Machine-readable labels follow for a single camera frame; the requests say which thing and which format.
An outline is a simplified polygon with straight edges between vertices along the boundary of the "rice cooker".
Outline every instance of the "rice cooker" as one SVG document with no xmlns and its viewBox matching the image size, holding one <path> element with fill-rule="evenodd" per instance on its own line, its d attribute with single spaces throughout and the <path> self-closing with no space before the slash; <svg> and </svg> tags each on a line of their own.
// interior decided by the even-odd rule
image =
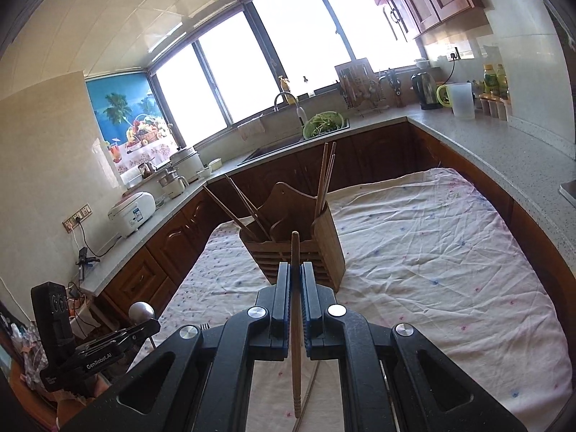
<svg viewBox="0 0 576 432">
<path fill-rule="evenodd" d="M 108 219 L 116 231 L 126 238 L 142 226 L 156 211 L 156 202 L 150 193 L 131 194 L 116 203 L 108 212 Z"/>
<path fill-rule="evenodd" d="M 172 166 L 178 169 L 178 173 L 188 182 L 197 179 L 198 171 L 204 168 L 200 156 L 193 147 L 183 148 L 170 156 Z"/>
</svg>

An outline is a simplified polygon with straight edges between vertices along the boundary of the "black kettle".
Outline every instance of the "black kettle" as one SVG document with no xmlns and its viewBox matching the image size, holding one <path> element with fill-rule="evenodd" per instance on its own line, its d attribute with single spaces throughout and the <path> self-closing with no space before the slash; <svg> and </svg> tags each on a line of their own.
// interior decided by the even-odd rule
<svg viewBox="0 0 576 432">
<path fill-rule="evenodd" d="M 442 104 L 436 97 L 436 81 L 428 73 L 418 73 L 412 77 L 412 86 L 414 92 L 420 99 L 420 108 L 423 111 L 441 109 Z"/>
</svg>

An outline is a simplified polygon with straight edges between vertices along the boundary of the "metal ball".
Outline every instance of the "metal ball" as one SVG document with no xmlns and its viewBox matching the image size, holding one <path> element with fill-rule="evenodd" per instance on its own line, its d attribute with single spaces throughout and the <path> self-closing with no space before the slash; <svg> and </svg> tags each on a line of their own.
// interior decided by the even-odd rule
<svg viewBox="0 0 576 432">
<path fill-rule="evenodd" d="M 132 323 L 138 325 L 150 319 L 155 319 L 156 314 L 149 303 L 134 302 L 128 310 L 128 318 Z"/>
</svg>

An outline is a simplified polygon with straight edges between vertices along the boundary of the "blue sky in poster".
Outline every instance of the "blue sky in poster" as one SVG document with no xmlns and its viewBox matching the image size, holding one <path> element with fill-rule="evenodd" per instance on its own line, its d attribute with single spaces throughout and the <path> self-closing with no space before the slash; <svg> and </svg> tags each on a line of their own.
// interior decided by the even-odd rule
<svg viewBox="0 0 576 432">
<path fill-rule="evenodd" d="M 105 141 L 110 143 L 114 143 L 114 138 L 119 139 L 120 144 L 125 143 L 126 130 L 129 125 L 126 122 L 114 125 L 105 114 L 104 111 L 110 107 L 109 102 L 106 100 L 107 94 L 115 93 L 126 96 L 128 107 L 132 110 L 131 114 L 127 115 L 130 123 L 133 122 L 137 115 L 143 113 L 142 107 L 139 105 L 142 99 L 149 96 L 153 103 L 157 105 L 152 96 L 148 78 L 146 78 L 144 73 L 129 73 L 88 80 L 86 81 L 86 87 L 88 88 L 92 109 L 96 115 L 100 131 L 102 131 L 102 136 Z"/>
</svg>

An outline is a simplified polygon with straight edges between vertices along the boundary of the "pitcher handle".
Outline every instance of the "pitcher handle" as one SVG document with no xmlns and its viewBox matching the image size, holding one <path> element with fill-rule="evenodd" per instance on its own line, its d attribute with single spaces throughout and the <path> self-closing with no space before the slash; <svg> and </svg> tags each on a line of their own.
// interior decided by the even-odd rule
<svg viewBox="0 0 576 432">
<path fill-rule="evenodd" d="M 448 97 L 448 91 L 446 91 L 446 97 L 448 97 L 448 102 L 444 102 L 440 97 L 441 89 L 446 89 L 446 85 L 441 85 L 438 87 L 438 89 L 436 89 L 436 98 L 438 99 L 438 102 L 444 105 L 445 107 L 452 107 L 452 104 L 450 103 L 450 97 Z"/>
</svg>

